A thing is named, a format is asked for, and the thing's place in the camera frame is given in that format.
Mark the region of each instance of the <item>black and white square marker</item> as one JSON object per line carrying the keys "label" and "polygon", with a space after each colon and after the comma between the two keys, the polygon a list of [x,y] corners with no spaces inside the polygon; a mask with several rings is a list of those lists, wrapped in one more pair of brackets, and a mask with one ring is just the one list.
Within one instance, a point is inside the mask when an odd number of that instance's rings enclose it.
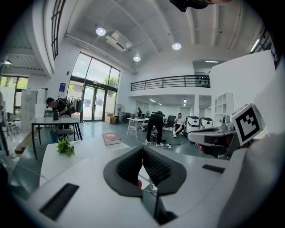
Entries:
{"label": "black and white square marker", "polygon": [[237,117],[236,124],[238,126],[242,142],[248,141],[249,138],[260,130],[253,107],[250,107],[243,114]]}

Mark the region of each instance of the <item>railing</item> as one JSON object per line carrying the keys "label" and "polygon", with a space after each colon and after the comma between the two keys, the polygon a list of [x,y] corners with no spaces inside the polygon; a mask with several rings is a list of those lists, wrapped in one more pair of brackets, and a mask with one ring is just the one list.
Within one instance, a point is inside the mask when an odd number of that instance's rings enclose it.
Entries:
{"label": "railing", "polygon": [[183,75],[160,77],[131,83],[131,91],[148,90],[168,87],[204,87],[210,88],[209,76]]}

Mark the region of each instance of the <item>recessed light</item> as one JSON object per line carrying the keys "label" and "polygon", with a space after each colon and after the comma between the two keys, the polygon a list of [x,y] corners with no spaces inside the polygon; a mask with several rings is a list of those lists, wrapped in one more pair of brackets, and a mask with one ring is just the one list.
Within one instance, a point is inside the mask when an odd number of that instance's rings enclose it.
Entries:
{"label": "recessed light", "polygon": [[182,46],[181,46],[180,43],[175,43],[175,44],[172,45],[172,48],[173,48],[174,50],[179,50],[181,47],[182,47]]}
{"label": "recessed light", "polygon": [[138,61],[141,60],[141,57],[140,57],[140,56],[135,56],[135,57],[134,57],[134,60],[135,60],[136,62],[138,62]]}
{"label": "recessed light", "polygon": [[251,48],[250,52],[253,52],[257,44],[259,43],[259,39],[255,42],[254,46]]}
{"label": "recessed light", "polygon": [[99,36],[104,36],[106,34],[106,30],[103,29],[103,28],[98,28],[96,29],[96,33],[99,35]]}

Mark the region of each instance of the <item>person sitting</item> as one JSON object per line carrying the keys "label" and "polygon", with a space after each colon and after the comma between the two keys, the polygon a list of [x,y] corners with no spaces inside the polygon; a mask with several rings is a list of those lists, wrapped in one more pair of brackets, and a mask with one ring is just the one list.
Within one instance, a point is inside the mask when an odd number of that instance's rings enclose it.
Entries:
{"label": "person sitting", "polygon": [[154,114],[149,117],[148,123],[147,123],[147,143],[150,143],[151,141],[151,130],[152,127],[155,126],[157,130],[157,139],[156,139],[156,147],[163,147],[164,144],[161,143],[162,135],[163,135],[163,120],[162,117],[158,114]]}
{"label": "person sitting", "polygon": [[[57,99],[56,101],[52,98],[46,99],[46,104],[53,108],[54,110],[58,110],[59,116],[68,115],[71,117],[70,111],[67,108],[66,103],[62,99]],[[64,129],[69,129],[69,125],[64,125]]]}
{"label": "person sitting", "polygon": [[176,138],[177,135],[185,129],[184,121],[182,120],[182,114],[178,113],[177,117],[174,120],[175,131],[173,132],[173,137]]}

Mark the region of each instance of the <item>book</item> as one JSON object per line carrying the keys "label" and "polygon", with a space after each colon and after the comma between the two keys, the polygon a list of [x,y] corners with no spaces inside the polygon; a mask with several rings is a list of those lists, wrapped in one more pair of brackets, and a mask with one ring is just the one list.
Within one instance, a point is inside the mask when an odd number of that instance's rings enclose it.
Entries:
{"label": "book", "polygon": [[103,139],[106,146],[112,144],[118,144],[121,142],[121,139],[115,133],[112,132],[103,133]]}

